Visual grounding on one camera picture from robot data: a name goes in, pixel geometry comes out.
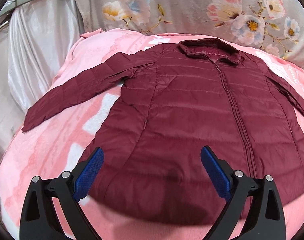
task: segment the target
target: flower print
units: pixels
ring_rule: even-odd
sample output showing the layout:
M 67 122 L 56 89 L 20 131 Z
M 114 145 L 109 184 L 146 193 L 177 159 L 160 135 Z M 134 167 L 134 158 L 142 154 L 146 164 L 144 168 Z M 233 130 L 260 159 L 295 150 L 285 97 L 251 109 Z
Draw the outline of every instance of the flower print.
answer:
M 129 9 L 131 20 L 136 24 L 144 24 L 150 21 L 150 0 L 120 0 Z
M 157 9 L 159 10 L 159 13 L 161 14 L 159 16 L 159 21 L 157 23 L 155 23 L 154 25 L 150 26 L 150 27 L 144 26 L 143 29 L 141 28 L 141 33 L 142 34 L 146 34 L 146 35 L 153 34 L 154 35 L 154 33 L 152 32 L 152 30 L 155 29 L 156 27 L 158 27 L 160 25 L 160 23 L 173 24 L 172 21 L 168 21 L 168 20 L 164 19 L 164 17 L 165 17 L 165 10 L 164 10 L 163 6 L 160 3 L 157 5 Z
M 104 22 L 105 30 L 113 30 L 113 29 L 125 29 L 128 30 L 128 27 L 124 24 L 123 21 L 105 21 Z
M 265 21 L 252 15 L 239 15 L 232 23 L 231 31 L 239 42 L 257 45 L 263 42 Z
M 272 44 L 269 44 L 266 48 L 265 48 L 265 52 L 270 53 L 272 55 L 275 55 L 277 57 L 280 57 L 279 54 L 279 48 L 277 46 L 273 46 Z
M 298 42 L 300 27 L 295 19 L 287 17 L 284 23 L 284 36 L 292 41 Z
M 128 10 L 122 7 L 120 1 L 105 3 L 102 12 L 104 17 L 111 21 L 121 21 L 130 17 Z
M 279 19 L 286 14 L 282 0 L 264 0 L 271 20 Z
M 211 20 L 230 22 L 242 13 L 242 0 L 212 0 L 207 10 Z

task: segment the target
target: pink blanket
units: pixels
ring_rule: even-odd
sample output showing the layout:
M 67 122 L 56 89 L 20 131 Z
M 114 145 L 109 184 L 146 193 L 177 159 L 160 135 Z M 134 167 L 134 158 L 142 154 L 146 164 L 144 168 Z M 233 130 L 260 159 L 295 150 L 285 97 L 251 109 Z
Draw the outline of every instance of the pink blanket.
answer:
M 84 34 L 73 46 L 66 61 L 54 78 L 51 88 L 59 86 L 81 71 L 92 68 L 118 51 L 132 54 L 159 43 L 178 43 L 183 40 L 210 38 L 205 35 L 160 34 L 143 36 L 122 29 L 108 32 L 102 30 Z M 297 66 L 267 54 L 261 50 L 232 44 L 239 50 L 262 58 L 273 72 L 283 77 L 304 98 L 304 71 Z M 19 131 L 12 140 L 0 166 L 0 195 L 2 218 L 8 231 L 18 239 L 20 213 L 28 185 L 33 176 L 42 179 L 59 176 L 72 170 L 85 147 L 94 138 L 95 132 L 107 117 L 111 106 L 120 95 L 121 85 L 114 87 L 91 100 L 65 109 L 45 121 L 31 132 Z M 296 111 L 298 123 L 304 132 L 304 118 Z M 63 218 L 59 204 L 57 212 L 67 236 L 73 234 Z M 142 239 L 202 239 L 209 226 L 170 226 L 140 221 L 118 214 L 90 197 L 80 201 L 89 221 L 106 240 Z M 304 222 L 304 194 L 284 206 L 287 239 L 298 231 Z M 237 236 L 244 221 L 239 221 L 231 237 Z

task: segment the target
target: zipper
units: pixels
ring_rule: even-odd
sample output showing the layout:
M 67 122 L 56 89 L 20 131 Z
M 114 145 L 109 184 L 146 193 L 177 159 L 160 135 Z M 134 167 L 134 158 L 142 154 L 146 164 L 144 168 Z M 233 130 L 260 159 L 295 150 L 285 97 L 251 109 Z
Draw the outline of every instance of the zipper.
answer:
M 236 124 L 237 124 L 237 127 L 239 129 L 242 141 L 243 141 L 243 146 L 244 146 L 244 149 L 245 149 L 245 154 L 246 154 L 246 159 L 247 159 L 247 163 L 248 163 L 248 167 L 249 167 L 250 177 L 256 178 L 257 177 L 257 172 L 255 170 L 255 165 L 254 165 L 253 150 L 252 150 L 252 147 L 251 147 L 250 139 L 249 139 L 249 137 L 246 133 L 244 123 L 241 119 L 241 116 L 240 116 L 239 109 L 237 107 L 235 98 L 232 95 L 232 93 L 230 92 L 230 90 L 228 89 L 228 84 L 227 84 L 224 73 L 222 72 L 222 70 L 220 70 L 219 66 L 213 60 L 211 60 L 211 61 L 214 64 L 217 71 L 219 72 L 222 86 L 223 86 L 224 90 L 226 91 L 226 93 L 228 95 L 228 99 L 230 101 L 233 116 L 236 120 Z

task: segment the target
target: down jacket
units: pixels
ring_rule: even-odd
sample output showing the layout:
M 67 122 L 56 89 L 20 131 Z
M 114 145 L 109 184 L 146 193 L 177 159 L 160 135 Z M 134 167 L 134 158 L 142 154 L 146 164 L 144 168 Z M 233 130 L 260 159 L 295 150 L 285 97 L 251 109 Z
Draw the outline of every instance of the down jacket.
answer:
M 287 204 L 304 193 L 304 99 L 263 60 L 219 39 L 117 53 L 50 90 L 26 116 L 28 131 L 125 78 L 85 160 L 105 160 L 89 194 L 118 212 L 174 224 L 212 224 L 220 199 L 200 161 L 209 145 L 254 178 L 270 174 Z M 242 217 L 247 215 L 246 204 Z

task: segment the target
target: metal screw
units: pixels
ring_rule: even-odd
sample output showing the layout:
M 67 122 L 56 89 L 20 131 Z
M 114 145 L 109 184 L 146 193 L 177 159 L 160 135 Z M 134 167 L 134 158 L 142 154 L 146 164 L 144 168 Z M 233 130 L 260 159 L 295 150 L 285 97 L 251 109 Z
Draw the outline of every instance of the metal screw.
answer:
M 271 175 L 267 175 L 267 176 L 265 176 L 265 178 L 267 179 L 267 181 L 273 181 L 273 178 Z
M 35 176 L 33 179 L 32 179 L 32 182 L 36 183 L 39 181 L 39 177 L 38 176 Z
M 237 177 L 242 177 L 243 176 L 243 172 L 242 171 L 235 171 L 234 174 L 237 176 Z
M 64 171 L 63 173 L 62 173 L 62 177 L 64 178 L 64 179 L 66 179 L 66 178 L 68 178 L 69 176 L 70 176 L 70 172 L 69 171 Z

